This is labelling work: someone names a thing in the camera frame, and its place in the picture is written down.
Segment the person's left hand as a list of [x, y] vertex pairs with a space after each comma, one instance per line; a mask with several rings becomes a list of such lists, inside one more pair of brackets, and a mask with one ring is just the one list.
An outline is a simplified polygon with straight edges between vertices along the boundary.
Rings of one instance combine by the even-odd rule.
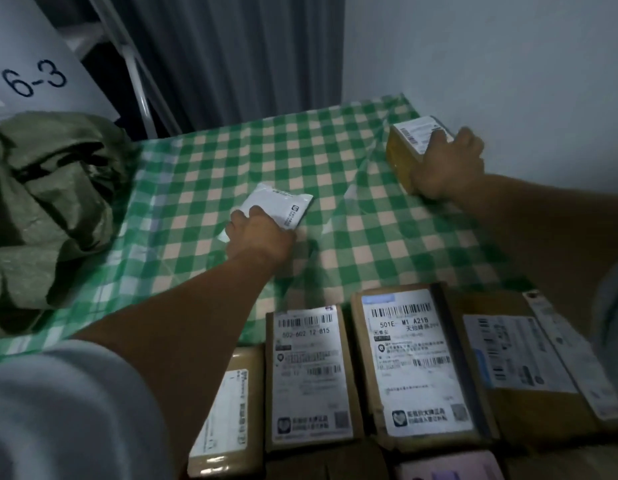
[[295, 230], [291, 232], [229, 232], [229, 222], [225, 226], [229, 239], [226, 246], [228, 258], [238, 256], [255, 256], [265, 259], [277, 269], [289, 257], [297, 241]]

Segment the person's right hand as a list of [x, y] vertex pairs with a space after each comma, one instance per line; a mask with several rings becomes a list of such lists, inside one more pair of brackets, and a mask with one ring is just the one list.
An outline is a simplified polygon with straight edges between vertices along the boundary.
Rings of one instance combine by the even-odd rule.
[[431, 200], [448, 200], [484, 174], [484, 161], [416, 162], [411, 181], [417, 193]]

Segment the white plastic mailer packet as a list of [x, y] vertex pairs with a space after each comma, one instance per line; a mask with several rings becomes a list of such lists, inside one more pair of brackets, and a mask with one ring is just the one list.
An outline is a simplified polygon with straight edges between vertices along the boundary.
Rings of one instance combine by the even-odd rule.
[[282, 229], [295, 230], [313, 200], [311, 194], [293, 194], [260, 182], [236, 209], [249, 216], [252, 207], [261, 207]]

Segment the small brown box white label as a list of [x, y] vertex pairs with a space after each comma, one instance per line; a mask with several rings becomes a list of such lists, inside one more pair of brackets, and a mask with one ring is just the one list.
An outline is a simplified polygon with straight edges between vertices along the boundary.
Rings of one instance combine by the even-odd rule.
[[422, 116], [390, 126], [386, 144], [386, 160], [407, 194], [417, 194], [411, 181], [411, 172], [416, 162], [422, 161], [431, 134], [436, 130], [442, 130], [448, 142], [455, 139], [455, 135], [433, 116]]

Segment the person's left forearm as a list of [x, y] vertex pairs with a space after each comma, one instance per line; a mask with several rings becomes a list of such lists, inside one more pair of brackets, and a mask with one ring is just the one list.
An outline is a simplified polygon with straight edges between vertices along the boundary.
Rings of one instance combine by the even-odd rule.
[[226, 262], [80, 330], [130, 364], [159, 405], [180, 473], [257, 297], [286, 257], [242, 250]]

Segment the person's right forearm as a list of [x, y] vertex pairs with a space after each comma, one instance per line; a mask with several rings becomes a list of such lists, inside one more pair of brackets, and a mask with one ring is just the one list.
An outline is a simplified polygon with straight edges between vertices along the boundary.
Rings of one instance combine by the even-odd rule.
[[479, 174], [453, 177], [445, 196], [497, 245], [582, 334], [618, 263], [618, 194], [599, 194]]

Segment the green checked tablecloth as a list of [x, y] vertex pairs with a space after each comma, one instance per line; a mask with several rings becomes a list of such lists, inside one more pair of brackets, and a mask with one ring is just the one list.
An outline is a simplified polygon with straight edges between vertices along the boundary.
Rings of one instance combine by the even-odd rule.
[[143, 142], [115, 240], [84, 264], [40, 330], [0, 339], [0, 363], [224, 262], [218, 236], [259, 183], [313, 200], [291, 261], [257, 298], [241, 346], [265, 340], [268, 312], [344, 304], [363, 289], [531, 289], [473, 220], [402, 189], [385, 158], [388, 130], [417, 116], [405, 96], [385, 96]]

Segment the grey curtain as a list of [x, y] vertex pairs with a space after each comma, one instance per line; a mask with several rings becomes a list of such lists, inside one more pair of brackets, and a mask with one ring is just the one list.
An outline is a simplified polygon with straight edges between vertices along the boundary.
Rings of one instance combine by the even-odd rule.
[[174, 134], [342, 101], [345, 0], [34, 0], [55, 27], [101, 22], [137, 56]]

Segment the pile of labelled cardboard parcels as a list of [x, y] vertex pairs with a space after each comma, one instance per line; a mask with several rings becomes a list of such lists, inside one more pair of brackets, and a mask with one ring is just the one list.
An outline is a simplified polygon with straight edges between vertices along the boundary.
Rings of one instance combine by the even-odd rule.
[[618, 438], [618, 394], [538, 290], [451, 294], [443, 283], [270, 312], [240, 348], [190, 451], [192, 478], [249, 476], [265, 453], [362, 440], [403, 456]]

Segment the olive green woven sack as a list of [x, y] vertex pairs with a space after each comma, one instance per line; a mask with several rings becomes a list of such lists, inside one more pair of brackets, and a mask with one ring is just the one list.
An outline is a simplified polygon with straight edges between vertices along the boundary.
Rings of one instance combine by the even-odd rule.
[[0, 122], [0, 339], [31, 333], [112, 243], [137, 154], [100, 116], [33, 111]]

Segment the light grey right shirt sleeve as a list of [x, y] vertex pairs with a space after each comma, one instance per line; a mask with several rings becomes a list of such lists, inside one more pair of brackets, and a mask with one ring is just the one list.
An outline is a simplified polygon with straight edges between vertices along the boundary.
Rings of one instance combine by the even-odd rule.
[[593, 350], [618, 396], [618, 262], [601, 280], [592, 311]]

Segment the light grey shirt sleeve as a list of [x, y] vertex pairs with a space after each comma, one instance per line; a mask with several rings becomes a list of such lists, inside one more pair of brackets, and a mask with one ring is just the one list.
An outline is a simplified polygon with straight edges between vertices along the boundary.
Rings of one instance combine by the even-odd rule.
[[618, 262], [601, 280], [592, 311], [593, 350], [618, 396]]
[[176, 480], [167, 437], [145, 381], [102, 346], [0, 364], [0, 480]]

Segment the light grey left shirt sleeve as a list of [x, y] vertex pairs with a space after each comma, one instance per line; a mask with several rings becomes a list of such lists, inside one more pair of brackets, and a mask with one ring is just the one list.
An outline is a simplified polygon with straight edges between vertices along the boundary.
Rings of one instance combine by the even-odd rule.
[[0, 364], [0, 480], [176, 480], [167, 437], [145, 381], [102, 346]]

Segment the white paper sign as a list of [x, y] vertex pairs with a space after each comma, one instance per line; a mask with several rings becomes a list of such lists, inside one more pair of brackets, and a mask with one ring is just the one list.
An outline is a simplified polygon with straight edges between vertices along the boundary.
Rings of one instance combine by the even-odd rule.
[[57, 30], [34, 0], [0, 0], [0, 121], [27, 111], [119, 113], [82, 60], [106, 40], [102, 24]]

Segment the pale pink parcel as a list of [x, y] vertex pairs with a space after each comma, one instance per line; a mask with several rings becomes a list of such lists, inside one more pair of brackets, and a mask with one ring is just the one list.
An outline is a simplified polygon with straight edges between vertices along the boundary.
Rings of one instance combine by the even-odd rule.
[[505, 480], [494, 454], [469, 451], [404, 461], [395, 467], [396, 480]]

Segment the white metal rack frame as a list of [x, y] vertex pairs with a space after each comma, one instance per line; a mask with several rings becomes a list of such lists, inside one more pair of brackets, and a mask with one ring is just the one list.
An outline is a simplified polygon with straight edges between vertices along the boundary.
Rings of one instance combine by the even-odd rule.
[[87, 25], [103, 34], [88, 54], [86, 67], [113, 106], [131, 137], [156, 139], [186, 132], [186, 117], [132, 0], [56, 0], [63, 12], [59, 28]]

